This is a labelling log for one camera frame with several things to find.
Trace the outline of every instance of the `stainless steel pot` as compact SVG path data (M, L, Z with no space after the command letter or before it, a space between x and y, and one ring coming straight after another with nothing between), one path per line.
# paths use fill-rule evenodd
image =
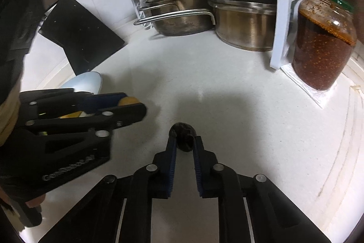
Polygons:
M209 0L209 5L222 41L250 51L273 48L277 0Z
M208 0L148 0L142 8L147 18L134 25L153 22L155 29L165 36L184 36L203 32L215 25Z

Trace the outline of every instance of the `yellow sponge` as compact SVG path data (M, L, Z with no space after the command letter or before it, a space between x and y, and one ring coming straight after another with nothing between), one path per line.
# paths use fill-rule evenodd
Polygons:
M71 113L68 115L60 116L61 119L68 119L68 118L78 118L81 115L82 111L76 111L75 113Z
M135 98L135 97L124 97L123 99L121 99L119 101L118 106L136 104L136 103L140 103L140 101L137 98Z

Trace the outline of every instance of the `black cutting board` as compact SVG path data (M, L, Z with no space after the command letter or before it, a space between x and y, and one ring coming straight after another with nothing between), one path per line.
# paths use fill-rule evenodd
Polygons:
M63 47L76 75L92 70L125 44L76 0L59 0L39 33Z

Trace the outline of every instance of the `glass jar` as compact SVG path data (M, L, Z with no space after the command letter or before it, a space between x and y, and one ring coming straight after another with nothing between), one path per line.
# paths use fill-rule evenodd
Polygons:
M344 0L300 3L293 69L312 88L329 89L348 62L357 39L353 12Z

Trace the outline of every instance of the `finger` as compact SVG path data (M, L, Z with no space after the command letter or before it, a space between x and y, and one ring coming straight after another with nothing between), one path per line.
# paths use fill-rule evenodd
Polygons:
M43 203L43 201L45 200L46 195L42 195L40 197L37 197L33 200L30 200L28 202L26 202L25 204L29 207L29 208L34 208L39 206L41 203Z

